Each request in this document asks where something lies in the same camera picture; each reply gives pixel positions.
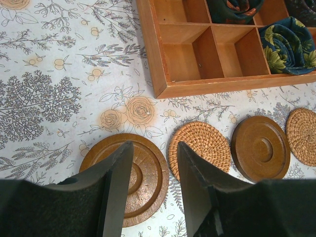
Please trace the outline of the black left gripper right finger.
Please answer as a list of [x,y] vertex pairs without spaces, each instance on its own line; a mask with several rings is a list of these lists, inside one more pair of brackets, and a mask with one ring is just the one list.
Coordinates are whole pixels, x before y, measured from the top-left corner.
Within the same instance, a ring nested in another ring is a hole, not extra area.
[[177,147],[187,235],[190,237],[313,237],[316,182],[235,178]]

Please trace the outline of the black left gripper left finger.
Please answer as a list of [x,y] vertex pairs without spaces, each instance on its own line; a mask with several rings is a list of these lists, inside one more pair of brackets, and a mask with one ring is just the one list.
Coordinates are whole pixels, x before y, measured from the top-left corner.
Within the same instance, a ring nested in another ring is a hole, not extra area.
[[58,184],[0,182],[3,237],[119,237],[134,147],[123,143],[87,170]]

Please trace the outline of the dark wooden coaster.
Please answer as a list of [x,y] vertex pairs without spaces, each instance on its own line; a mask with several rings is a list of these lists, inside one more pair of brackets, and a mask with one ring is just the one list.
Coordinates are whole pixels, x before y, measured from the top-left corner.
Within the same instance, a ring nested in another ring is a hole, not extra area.
[[281,127],[272,119],[252,116],[242,120],[231,139],[232,158],[249,181],[282,179],[290,165],[290,147]]
[[79,171],[102,161],[126,141],[134,146],[123,227],[149,219],[162,205],[168,190],[169,173],[166,159],[149,139],[130,133],[109,136],[94,145],[85,155]]

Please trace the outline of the woven rattan coaster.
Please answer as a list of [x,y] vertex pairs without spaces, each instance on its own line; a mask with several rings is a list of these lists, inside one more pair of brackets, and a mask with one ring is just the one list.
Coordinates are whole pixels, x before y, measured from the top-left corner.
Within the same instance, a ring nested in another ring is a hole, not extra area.
[[286,136],[294,156],[303,164],[316,165],[316,114],[306,108],[293,110],[286,123]]
[[169,148],[168,160],[172,174],[180,180],[177,147],[185,142],[204,160],[228,173],[231,162],[231,150],[227,139],[213,126],[201,122],[190,122],[179,128],[173,135]]

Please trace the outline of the wooden compartment tray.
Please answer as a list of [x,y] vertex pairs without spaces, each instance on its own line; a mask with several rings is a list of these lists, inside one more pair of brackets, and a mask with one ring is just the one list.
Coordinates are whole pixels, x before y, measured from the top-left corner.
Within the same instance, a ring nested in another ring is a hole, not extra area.
[[269,69],[259,29],[289,16],[283,0],[265,1],[247,25],[214,23],[204,0],[139,0],[137,8],[157,99],[316,80]]

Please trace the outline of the rolled dark cloth green floral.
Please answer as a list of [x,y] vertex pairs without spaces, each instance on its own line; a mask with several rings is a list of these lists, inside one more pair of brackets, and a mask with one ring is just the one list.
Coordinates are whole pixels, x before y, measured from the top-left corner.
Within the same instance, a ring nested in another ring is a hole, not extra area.
[[259,29],[273,74],[308,74],[316,69],[316,46],[308,28],[290,16]]

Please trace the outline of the rolled dark cloth orange pattern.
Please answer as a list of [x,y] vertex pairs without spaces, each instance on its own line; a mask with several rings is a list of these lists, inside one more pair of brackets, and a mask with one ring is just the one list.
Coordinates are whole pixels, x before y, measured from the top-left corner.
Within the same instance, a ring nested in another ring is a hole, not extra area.
[[263,6],[263,0],[207,0],[213,23],[248,24]]

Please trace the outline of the rolled dark cloth right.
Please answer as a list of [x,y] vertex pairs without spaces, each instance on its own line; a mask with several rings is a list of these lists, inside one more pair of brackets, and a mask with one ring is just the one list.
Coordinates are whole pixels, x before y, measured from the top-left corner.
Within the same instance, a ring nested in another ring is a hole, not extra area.
[[308,27],[316,26],[316,0],[285,0],[289,16]]

